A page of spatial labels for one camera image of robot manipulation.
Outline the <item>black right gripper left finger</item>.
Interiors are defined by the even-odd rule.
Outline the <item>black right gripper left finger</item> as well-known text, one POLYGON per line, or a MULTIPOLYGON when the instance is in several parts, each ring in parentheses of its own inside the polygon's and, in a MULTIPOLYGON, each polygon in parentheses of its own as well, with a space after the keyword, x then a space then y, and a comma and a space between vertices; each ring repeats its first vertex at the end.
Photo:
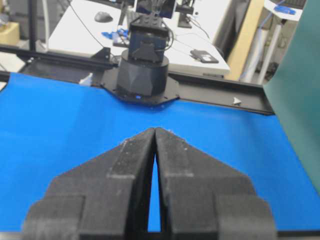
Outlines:
POLYGON ((56 177, 25 218, 25 240, 128 240, 148 229, 155 129, 56 177))

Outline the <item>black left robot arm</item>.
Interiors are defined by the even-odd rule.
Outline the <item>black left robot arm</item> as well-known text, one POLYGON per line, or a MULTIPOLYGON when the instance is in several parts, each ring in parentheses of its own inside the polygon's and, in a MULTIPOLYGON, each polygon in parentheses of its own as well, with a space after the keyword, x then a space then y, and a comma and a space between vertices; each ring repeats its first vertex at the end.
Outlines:
POLYGON ((101 87, 118 99, 156 106, 179 99, 179 83, 168 76, 165 56, 170 29, 155 14, 142 14, 129 25, 129 45, 117 67, 106 70, 101 87))

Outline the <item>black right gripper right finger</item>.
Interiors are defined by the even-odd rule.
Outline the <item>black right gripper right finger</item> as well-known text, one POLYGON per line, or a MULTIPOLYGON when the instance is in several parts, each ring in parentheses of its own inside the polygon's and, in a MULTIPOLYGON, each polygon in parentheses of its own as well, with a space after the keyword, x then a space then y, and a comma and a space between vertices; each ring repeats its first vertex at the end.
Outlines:
POLYGON ((275 240, 269 204, 251 179, 179 136, 155 130, 161 219, 173 240, 275 240))

